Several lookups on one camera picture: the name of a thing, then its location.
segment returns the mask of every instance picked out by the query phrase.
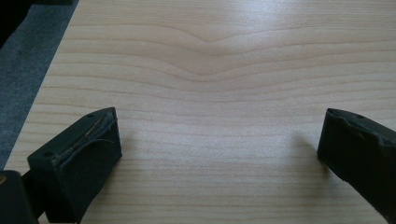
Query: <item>wood grain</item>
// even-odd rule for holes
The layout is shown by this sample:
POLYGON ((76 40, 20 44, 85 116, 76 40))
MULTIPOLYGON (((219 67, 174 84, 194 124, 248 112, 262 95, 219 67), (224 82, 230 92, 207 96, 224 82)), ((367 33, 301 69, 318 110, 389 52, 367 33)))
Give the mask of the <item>wood grain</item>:
POLYGON ((395 11, 80 0, 7 168, 115 106, 123 157, 83 223, 385 223, 316 148, 328 107, 396 129, 395 11))

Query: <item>floor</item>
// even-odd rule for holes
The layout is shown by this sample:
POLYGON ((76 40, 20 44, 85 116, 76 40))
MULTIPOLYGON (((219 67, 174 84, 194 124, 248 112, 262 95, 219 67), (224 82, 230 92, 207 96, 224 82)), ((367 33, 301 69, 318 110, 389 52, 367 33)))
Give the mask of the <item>floor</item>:
POLYGON ((0 49, 0 170, 6 165, 77 3, 32 5, 0 49))

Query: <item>light wood surface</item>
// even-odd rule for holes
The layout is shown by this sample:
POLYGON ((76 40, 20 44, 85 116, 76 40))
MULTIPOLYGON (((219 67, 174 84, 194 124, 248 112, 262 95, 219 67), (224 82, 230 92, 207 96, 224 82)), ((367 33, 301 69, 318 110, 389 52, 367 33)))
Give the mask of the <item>light wood surface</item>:
POLYGON ((82 223, 385 223, 316 148, 328 107, 396 130, 395 71, 393 0, 79 0, 7 169, 115 106, 82 223))

